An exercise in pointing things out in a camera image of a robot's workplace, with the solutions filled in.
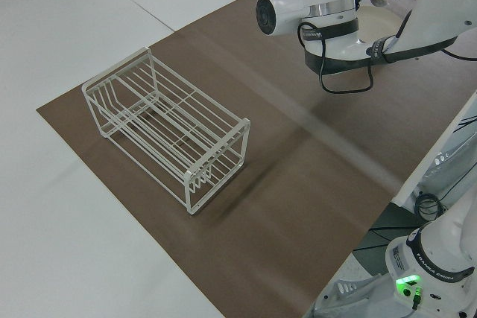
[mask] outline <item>black circular joint cap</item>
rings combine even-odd
[[[277,15],[271,2],[269,0],[258,0],[255,13],[260,30],[267,35],[273,33],[277,25]]]

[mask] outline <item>green status light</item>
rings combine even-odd
[[[404,294],[403,291],[406,287],[414,286],[416,283],[418,283],[418,281],[420,281],[420,277],[418,275],[411,275],[408,277],[397,279],[396,280],[397,290],[400,293]]]

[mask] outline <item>rack wire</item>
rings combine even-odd
[[[143,48],[87,81],[100,134],[196,213],[244,163],[240,119]]]

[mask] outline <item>metal wire basket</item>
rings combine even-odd
[[[240,119],[143,48],[82,87],[99,132],[197,212],[243,165]]]

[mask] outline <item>brown mat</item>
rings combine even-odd
[[[376,67],[370,92],[328,95],[295,36],[259,32],[255,3],[151,47],[252,122],[244,169],[197,216],[99,136],[80,87],[38,112],[227,318],[300,317],[395,194],[356,158],[403,182],[473,93],[476,67],[433,54]]]

